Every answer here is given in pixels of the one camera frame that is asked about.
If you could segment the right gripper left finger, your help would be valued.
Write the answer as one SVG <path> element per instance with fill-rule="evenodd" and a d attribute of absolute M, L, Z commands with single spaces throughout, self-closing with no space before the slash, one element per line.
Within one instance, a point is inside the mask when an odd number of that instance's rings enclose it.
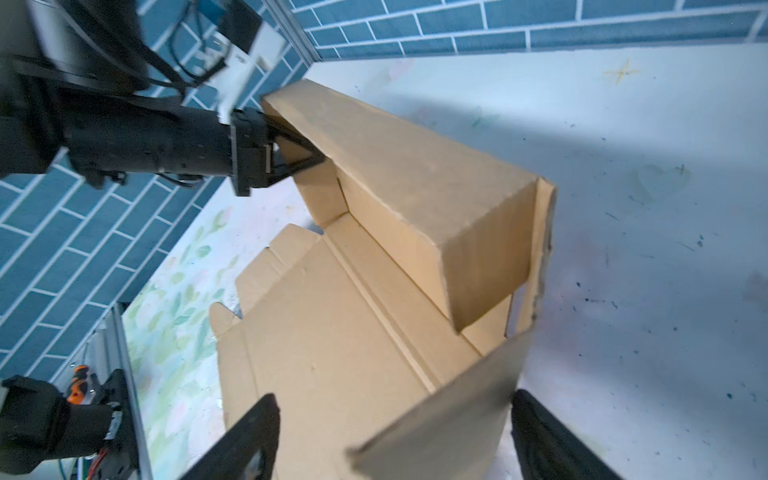
<path fill-rule="evenodd" d="M 273 476 L 280 435 L 274 394 L 261 397 L 183 476 L 183 480 L 255 479 Z"/>

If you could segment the brown cardboard box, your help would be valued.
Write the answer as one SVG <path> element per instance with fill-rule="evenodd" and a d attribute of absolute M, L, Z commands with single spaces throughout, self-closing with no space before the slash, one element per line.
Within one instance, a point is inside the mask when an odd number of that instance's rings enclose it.
<path fill-rule="evenodd" d="M 546 179 L 302 80 L 262 101 L 322 162 L 210 310 L 229 431 L 276 400 L 275 479 L 482 479 L 551 254 Z"/>

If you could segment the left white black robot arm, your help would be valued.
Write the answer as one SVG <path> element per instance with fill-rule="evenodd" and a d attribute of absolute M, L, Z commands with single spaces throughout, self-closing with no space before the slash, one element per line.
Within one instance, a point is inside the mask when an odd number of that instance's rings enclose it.
<path fill-rule="evenodd" d="M 246 196 L 321 164 L 309 140 L 235 103 L 250 74 L 274 68 L 284 39 L 243 1 L 189 1 L 220 49 L 189 71 L 141 38 L 132 1 L 1 5 L 1 173 L 43 174 L 59 153 L 101 188 L 130 173 L 194 188 L 227 177 Z"/>

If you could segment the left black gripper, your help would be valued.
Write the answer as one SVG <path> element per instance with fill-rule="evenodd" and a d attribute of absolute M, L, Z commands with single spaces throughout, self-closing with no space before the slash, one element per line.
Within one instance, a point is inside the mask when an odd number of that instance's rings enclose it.
<path fill-rule="evenodd" d="M 238 196 L 268 188 L 325 157 L 309 140 L 255 109 L 231 123 L 214 111 L 168 101 L 71 103 L 63 112 L 64 143 L 74 170 L 92 187 L 125 184 L 131 173 L 155 174 L 188 186 L 228 177 Z"/>

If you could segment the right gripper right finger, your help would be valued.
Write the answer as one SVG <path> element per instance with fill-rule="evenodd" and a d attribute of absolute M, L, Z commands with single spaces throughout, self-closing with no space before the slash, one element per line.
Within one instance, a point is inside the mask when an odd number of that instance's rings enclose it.
<path fill-rule="evenodd" d="M 525 480 L 620 479 L 527 390 L 518 389 L 512 396 L 511 424 Z"/>

